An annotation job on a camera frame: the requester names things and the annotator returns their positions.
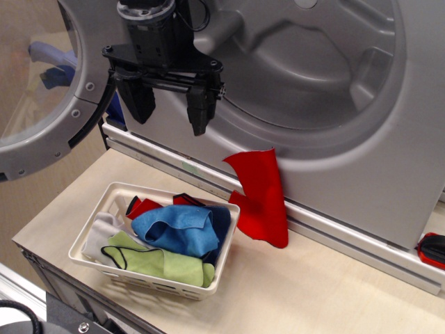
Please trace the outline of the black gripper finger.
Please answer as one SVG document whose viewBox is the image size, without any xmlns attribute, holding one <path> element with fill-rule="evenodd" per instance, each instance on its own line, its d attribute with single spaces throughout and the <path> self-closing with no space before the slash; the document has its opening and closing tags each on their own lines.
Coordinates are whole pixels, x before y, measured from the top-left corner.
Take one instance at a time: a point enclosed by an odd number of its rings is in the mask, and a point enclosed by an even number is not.
<svg viewBox="0 0 445 334">
<path fill-rule="evenodd" d="M 146 86 L 141 77 L 124 77 L 115 73 L 113 78 L 133 119 L 139 124 L 145 124 L 156 107 L 153 89 Z"/>
<path fill-rule="evenodd" d="M 186 99 L 188 120 L 192 125 L 193 134 L 201 136 L 205 133 L 209 121 L 215 116 L 215 95 L 205 87 L 193 86 L 188 90 Z"/>
</svg>

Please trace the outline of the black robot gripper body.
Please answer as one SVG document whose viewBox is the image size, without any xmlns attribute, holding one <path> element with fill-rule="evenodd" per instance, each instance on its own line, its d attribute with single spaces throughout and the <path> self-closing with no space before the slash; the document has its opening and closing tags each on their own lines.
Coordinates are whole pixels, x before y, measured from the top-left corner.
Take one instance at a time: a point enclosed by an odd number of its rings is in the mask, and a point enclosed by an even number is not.
<svg viewBox="0 0 445 334">
<path fill-rule="evenodd" d="M 106 46 L 102 54 L 121 97 L 146 96 L 152 88 L 187 93 L 194 87 L 210 100 L 223 97 L 222 63 L 194 45 L 194 34 L 210 22 L 209 7 L 199 26 L 193 26 L 187 1 L 119 1 L 117 13 L 130 41 Z"/>
</svg>

